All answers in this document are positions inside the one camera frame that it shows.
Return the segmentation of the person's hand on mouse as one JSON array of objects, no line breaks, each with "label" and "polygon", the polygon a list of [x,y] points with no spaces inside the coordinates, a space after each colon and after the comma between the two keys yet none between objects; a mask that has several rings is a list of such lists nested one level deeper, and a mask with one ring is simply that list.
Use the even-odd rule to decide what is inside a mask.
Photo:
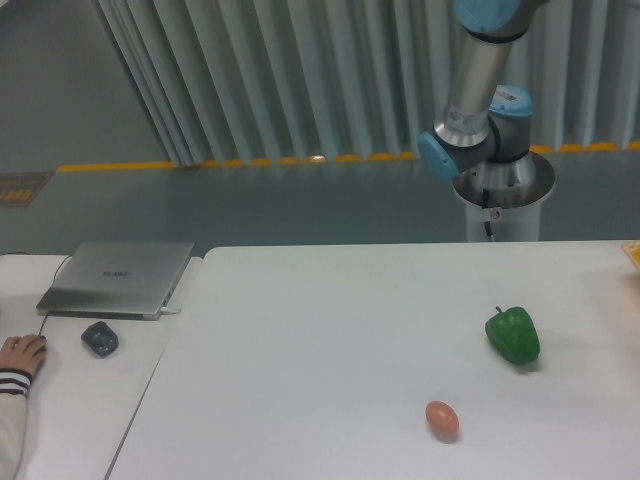
[{"label": "person's hand on mouse", "polygon": [[2,370],[20,371],[34,377],[46,360],[47,339],[29,334],[8,337],[1,346]]}]

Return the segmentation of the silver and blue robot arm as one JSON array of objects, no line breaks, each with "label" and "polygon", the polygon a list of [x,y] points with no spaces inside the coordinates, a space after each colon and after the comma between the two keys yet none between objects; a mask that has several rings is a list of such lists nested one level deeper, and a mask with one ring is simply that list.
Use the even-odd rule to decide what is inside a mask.
[{"label": "silver and blue robot arm", "polygon": [[502,149],[490,113],[499,76],[512,44],[527,33],[543,1],[456,1],[454,13],[467,32],[461,61],[445,107],[423,132],[418,149],[425,165],[453,180]]}]

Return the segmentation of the white sleeved forearm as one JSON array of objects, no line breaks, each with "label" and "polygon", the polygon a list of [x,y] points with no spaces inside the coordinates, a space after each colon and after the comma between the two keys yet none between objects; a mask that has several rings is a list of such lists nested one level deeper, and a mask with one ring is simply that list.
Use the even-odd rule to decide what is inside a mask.
[{"label": "white sleeved forearm", "polygon": [[1,478],[13,479],[22,459],[31,376],[1,369]]}]

